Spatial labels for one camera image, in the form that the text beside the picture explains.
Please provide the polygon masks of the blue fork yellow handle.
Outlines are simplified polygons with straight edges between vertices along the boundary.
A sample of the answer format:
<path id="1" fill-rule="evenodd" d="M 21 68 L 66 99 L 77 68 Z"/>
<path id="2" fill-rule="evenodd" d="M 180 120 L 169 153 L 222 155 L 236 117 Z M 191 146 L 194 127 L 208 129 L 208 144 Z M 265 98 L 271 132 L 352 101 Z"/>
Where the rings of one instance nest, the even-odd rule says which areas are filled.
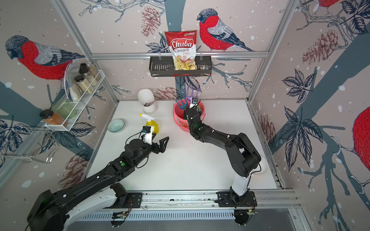
<path id="1" fill-rule="evenodd" d="M 188 101 L 186 98 L 183 98 L 183 99 L 179 99 L 179 100 L 176 100 L 176 104 L 177 106 L 181 109 L 181 110 L 186 110 L 187 106 L 188 106 Z"/>

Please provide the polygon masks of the pink plastic bucket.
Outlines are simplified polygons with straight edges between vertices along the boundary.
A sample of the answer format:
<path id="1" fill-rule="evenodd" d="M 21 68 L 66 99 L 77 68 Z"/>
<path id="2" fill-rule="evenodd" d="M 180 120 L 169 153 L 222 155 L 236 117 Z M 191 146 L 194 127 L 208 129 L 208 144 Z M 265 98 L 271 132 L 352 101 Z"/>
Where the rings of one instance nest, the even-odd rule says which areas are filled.
<path id="1" fill-rule="evenodd" d="M 206 116 L 205 106 L 204 106 L 203 102 L 200 102 L 198 104 L 198 111 L 201 114 L 200 118 L 203 121 L 205 116 Z M 176 125 L 181 130 L 183 130 L 185 132 L 189 132 L 188 121 L 187 121 L 186 117 L 184 116 L 184 112 L 185 112 L 185 110 L 181 110 L 177 106 L 176 101 L 175 101 L 175 104 L 173 105 L 173 109 L 172 109 L 172 115 L 173 115 L 174 122 L 176 123 Z"/>

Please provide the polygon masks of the purple fork pink handle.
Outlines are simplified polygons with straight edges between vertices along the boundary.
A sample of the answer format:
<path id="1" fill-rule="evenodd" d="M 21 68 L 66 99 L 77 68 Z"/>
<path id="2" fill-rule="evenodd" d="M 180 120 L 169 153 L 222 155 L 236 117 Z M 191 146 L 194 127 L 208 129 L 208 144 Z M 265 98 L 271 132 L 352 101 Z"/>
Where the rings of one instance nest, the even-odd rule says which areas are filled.
<path id="1" fill-rule="evenodd" d="M 186 100 L 191 103 L 192 98 L 198 98 L 199 96 L 199 90 L 193 89 L 190 86 L 187 86 L 187 91 L 186 91 Z"/>

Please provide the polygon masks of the yellow spray bottle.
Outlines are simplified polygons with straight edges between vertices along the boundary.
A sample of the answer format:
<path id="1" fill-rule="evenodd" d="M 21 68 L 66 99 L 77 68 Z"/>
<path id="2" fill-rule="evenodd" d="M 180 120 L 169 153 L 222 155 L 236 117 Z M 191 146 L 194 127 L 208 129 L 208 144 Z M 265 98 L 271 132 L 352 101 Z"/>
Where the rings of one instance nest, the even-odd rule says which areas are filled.
<path id="1" fill-rule="evenodd" d="M 154 129 L 154 133 L 158 134 L 159 133 L 159 125 L 154 121 L 154 118 L 146 115 L 146 114 L 140 114 L 141 117 L 147 120 L 146 125 L 151 126 Z"/>

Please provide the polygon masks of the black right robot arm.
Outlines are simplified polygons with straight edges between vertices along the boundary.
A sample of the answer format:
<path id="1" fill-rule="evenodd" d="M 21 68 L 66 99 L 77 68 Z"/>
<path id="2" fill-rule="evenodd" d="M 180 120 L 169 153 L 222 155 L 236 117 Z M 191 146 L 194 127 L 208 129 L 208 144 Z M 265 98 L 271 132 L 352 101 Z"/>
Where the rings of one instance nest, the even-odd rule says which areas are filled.
<path id="1" fill-rule="evenodd" d="M 249 190 L 251 176 L 263 170 L 262 157 L 244 133 L 226 134 L 204 124 L 198 110 L 193 107 L 185 110 L 189 132 L 193 138 L 203 143 L 213 144 L 226 151 L 230 164 L 236 175 L 231 191 L 239 197 Z"/>

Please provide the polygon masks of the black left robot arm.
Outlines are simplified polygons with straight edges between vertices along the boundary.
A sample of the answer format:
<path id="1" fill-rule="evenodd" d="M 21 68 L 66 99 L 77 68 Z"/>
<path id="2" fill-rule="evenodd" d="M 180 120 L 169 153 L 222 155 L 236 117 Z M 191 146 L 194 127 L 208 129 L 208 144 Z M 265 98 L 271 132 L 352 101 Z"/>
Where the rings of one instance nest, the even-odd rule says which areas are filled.
<path id="1" fill-rule="evenodd" d="M 164 153 L 168 141 L 165 137 L 159 143 L 149 144 L 133 139 L 118 158 L 96 174 L 55 193 L 42 192 L 27 217 L 26 229 L 64 231 L 80 218 L 112 206 L 127 194 L 120 181 L 133 173 L 151 153 Z"/>

